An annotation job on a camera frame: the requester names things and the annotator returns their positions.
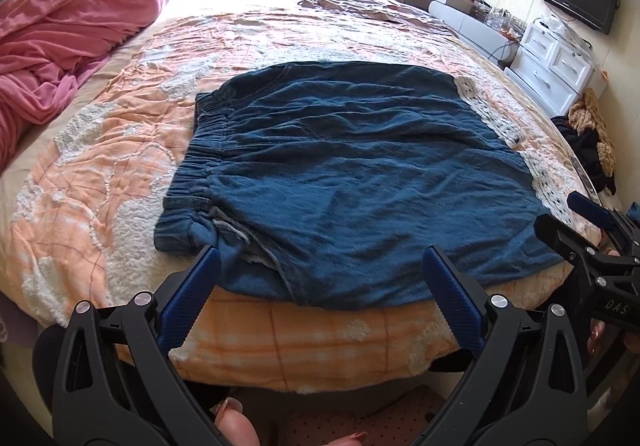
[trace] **plaid pattern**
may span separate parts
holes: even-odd
[[[299,8],[188,17],[137,53],[42,153],[18,196],[7,249],[11,297],[43,323],[63,325],[81,299],[126,303],[188,260],[153,248],[162,195],[192,134],[196,91],[286,60],[379,60],[424,65],[473,80],[490,110],[520,131],[517,150],[562,195],[580,180],[570,150],[497,68],[442,29]],[[574,227],[592,241],[583,219]],[[498,286],[532,308],[568,274],[566,264]],[[296,307],[216,288],[171,357],[186,379],[311,393],[419,374],[456,349],[433,301],[357,312]]]

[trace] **clothing pile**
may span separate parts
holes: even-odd
[[[587,89],[569,109],[568,116],[557,116],[551,121],[571,145],[596,191],[606,188],[614,195],[616,158],[594,91]]]

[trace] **dark clothing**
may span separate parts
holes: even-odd
[[[607,177],[602,171],[602,165],[598,157],[597,144],[600,142],[598,133],[595,130],[587,129],[578,136],[570,125],[566,116],[556,116],[551,118],[558,131],[562,134],[567,143],[571,145],[572,150],[584,168],[584,171],[593,182],[593,187],[597,192],[609,188],[612,194],[616,192],[615,174]]]
[[[548,210],[453,77],[411,65],[303,62],[196,97],[164,199],[161,251],[222,255],[232,293],[324,309],[431,298],[440,246],[482,285],[561,262],[533,232]]]

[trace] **metal screw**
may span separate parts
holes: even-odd
[[[133,299],[133,302],[136,305],[140,305],[140,307],[142,307],[143,305],[146,305],[150,301],[151,301],[151,293],[138,293],[136,297]]]
[[[564,307],[555,303],[551,306],[551,312],[556,316],[564,316]]]
[[[503,295],[493,295],[491,303],[500,309],[504,309],[509,304],[509,301]]]
[[[91,309],[91,304],[86,300],[82,300],[80,303],[78,303],[78,305],[76,305],[76,312],[78,314],[84,314],[89,309]]]

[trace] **hand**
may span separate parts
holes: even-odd
[[[254,425],[242,414],[240,401],[227,397],[213,412],[216,426],[233,446],[260,446]]]
[[[369,434],[367,434],[367,432],[361,431],[359,433],[354,433],[352,435],[347,435],[347,437],[331,441],[326,446],[362,446],[362,442],[366,441],[368,435]]]

